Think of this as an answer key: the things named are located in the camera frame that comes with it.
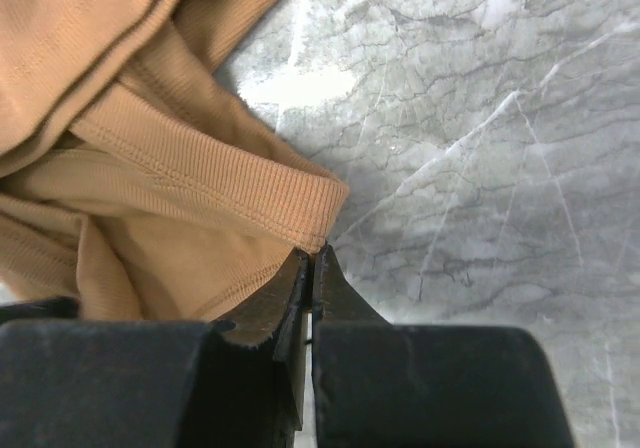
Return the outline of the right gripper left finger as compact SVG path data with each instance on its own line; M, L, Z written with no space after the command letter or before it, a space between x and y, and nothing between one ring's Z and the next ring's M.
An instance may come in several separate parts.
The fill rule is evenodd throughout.
M302 426L309 258L212 322L90 322L59 297L1 309L5 447L289 447Z

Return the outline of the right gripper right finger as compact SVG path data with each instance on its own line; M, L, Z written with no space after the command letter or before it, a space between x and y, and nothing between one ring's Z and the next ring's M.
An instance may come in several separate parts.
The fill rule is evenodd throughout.
M571 447L548 358L512 326L397 325L315 260L312 380L321 447Z

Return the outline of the tan tank top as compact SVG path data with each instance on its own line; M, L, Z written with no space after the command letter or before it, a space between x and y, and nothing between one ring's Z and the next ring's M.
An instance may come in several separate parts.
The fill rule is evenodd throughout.
M1 0L1 279L97 320L213 320L347 196L214 71L278 0Z

